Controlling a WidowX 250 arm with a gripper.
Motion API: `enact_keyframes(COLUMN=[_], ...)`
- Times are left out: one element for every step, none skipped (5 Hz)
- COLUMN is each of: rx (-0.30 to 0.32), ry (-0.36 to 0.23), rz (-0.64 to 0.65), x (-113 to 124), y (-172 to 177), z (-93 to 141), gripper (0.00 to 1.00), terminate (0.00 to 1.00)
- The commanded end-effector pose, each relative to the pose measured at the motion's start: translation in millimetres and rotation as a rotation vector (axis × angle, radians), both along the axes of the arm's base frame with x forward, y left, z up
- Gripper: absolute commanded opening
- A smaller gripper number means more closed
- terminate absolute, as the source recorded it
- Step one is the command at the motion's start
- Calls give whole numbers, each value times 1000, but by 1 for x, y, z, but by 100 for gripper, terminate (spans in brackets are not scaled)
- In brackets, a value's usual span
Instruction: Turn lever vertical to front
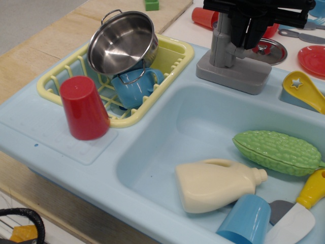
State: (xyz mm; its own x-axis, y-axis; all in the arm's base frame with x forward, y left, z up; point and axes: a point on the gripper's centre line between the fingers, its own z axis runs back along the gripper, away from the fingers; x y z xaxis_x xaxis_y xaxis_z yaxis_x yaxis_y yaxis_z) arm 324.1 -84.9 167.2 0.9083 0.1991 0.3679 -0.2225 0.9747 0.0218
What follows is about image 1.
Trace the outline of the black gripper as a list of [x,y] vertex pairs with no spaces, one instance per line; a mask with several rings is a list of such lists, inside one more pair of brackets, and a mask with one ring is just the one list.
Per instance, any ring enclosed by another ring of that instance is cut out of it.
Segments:
[[274,23],[303,28],[316,1],[203,1],[203,8],[231,18],[231,42],[254,48]]

